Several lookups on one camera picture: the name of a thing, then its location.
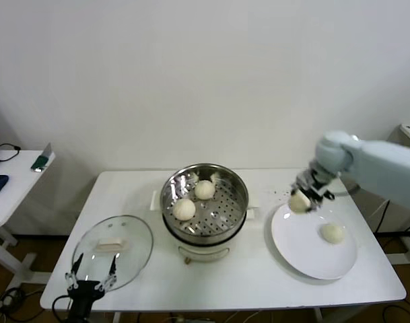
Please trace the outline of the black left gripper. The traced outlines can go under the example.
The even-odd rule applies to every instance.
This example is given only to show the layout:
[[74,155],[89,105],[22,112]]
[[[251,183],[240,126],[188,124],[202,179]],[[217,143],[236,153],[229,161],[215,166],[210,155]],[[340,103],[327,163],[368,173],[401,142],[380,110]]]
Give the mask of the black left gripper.
[[104,297],[116,283],[116,256],[113,256],[107,276],[100,282],[82,281],[77,278],[77,273],[83,259],[83,253],[73,263],[71,270],[65,273],[67,294],[72,300],[69,310],[68,322],[87,322],[90,317],[93,303]]

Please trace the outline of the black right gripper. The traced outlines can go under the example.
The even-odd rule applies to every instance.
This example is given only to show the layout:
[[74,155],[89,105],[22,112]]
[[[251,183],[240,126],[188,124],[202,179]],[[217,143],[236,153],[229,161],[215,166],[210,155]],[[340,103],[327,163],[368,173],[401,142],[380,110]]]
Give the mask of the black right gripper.
[[295,196],[299,191],[302,192],[309,200],[306,211],[315,211],[322,207],[323,199],[335,200],[335,195],[328,190],[329,184],[335,178],[326,171],[307,168],[296,176],[290,195]]

